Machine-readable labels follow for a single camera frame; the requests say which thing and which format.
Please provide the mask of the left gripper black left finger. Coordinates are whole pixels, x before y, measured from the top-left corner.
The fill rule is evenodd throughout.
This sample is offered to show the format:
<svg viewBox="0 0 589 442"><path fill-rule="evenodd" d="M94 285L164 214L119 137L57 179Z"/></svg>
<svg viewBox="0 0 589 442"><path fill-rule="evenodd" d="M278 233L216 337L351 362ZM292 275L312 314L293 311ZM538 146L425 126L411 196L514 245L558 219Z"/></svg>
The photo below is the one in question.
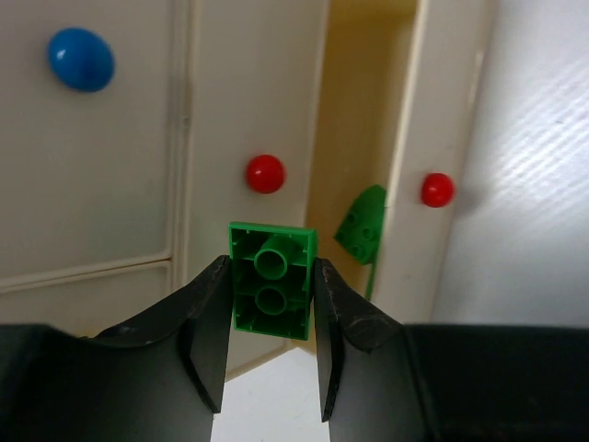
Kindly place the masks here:
<svg viewBox="0 0 589 442"><path fill-rule="evenodd" d="M230 259L93 338L1 329L5 441L207 441L220 412L233 308Z"/></svg>

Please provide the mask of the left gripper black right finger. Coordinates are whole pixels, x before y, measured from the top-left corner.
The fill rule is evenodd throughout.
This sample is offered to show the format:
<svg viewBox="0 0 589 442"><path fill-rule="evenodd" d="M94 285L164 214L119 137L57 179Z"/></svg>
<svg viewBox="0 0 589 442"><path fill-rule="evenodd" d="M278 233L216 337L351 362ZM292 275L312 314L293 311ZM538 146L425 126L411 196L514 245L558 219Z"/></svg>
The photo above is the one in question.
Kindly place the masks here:
<svg viewBox="0 0 589 442"><path fill-rule="evenodd" d="M402 324L326 259L313 292L331 440L587 439L587 330Z"/></svg>

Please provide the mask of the green lego plate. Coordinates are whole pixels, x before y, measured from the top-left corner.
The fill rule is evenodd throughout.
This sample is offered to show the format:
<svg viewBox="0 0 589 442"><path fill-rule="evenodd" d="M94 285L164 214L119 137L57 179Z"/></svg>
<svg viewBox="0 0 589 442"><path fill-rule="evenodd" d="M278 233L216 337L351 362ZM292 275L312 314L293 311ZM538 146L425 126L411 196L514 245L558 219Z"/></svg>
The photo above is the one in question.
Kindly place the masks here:
<svg viewBox="0 0 589 442"><path fill-rule="evenodd" d="M385 216L386 190L372 185L352 202L333 238L370 272L364 298L372 299L376 260Z"/></svg>

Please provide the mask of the green lego brick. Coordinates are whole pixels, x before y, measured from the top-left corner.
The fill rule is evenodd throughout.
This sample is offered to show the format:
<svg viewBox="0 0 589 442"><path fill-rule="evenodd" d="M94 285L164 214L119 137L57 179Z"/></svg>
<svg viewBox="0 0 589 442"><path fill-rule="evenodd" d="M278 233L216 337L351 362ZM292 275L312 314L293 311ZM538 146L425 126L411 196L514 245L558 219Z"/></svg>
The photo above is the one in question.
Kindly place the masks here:
<svg viewBox="0 0 589 442"><path fill-rule="evenodd" d="M317 231L232 222L228 237L235 328L307 340Z"/></svg>

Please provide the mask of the cream drawer cabinet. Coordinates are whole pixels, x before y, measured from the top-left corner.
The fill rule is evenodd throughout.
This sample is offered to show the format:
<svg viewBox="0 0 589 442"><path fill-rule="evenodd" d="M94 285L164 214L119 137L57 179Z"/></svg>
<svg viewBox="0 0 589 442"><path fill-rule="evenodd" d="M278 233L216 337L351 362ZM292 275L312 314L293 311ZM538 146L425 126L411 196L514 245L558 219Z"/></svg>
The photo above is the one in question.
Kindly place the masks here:
<svg viewBox="0 0 589 442"><path fill-rule="evenodd" d="M5 1L1 320L92 336L313 227L389 315L433 310L492 1Z"/></svg>

